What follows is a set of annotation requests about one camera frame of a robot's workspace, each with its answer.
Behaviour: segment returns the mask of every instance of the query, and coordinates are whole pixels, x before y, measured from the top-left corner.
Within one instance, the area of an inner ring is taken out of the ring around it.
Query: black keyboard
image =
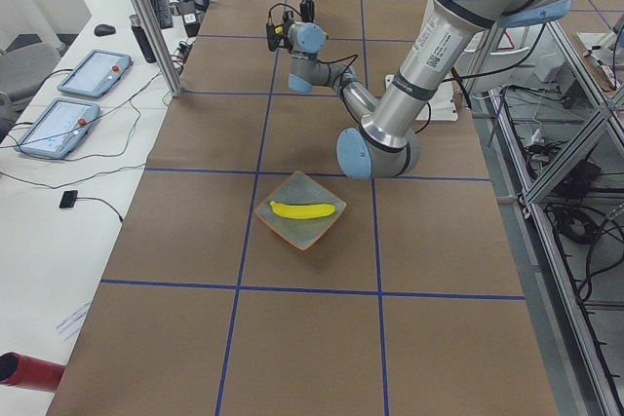
[[[169,0],[149,0],[156,14],[156,19],[160,24],[160,29],[172,28],[174,26],[174,18],[169,8]]]

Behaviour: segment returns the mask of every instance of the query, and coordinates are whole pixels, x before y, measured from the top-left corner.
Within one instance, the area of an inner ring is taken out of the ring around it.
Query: gray square plate
[[[273,213],[270,202],[282,204],[332,204],[335,212],[315,219],[287,219]],[[293,246],[306,250],[316,243],[342,214],[347,204],[318,182],[298,170],[255,208],[255,214]]]

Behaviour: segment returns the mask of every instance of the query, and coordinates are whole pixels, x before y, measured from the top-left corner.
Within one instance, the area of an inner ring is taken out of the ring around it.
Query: yellow banana
[[[288,219],[323,218],[335,213],[332,204],[287,205],[272,200],[270,205],[275,214]]]

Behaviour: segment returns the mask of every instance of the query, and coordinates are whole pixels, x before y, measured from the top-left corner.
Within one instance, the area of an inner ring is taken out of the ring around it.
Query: red cylinder
[[[17,353],[0,356],[2,385],[53,393],[59,386],[64,370],[64,365]]]

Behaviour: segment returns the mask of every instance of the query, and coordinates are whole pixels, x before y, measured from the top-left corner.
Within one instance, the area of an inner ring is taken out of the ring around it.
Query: gray chair
[[[54,46],[38,43],[9,53],[0,50],[0,118],[15,121],[59,63]]]

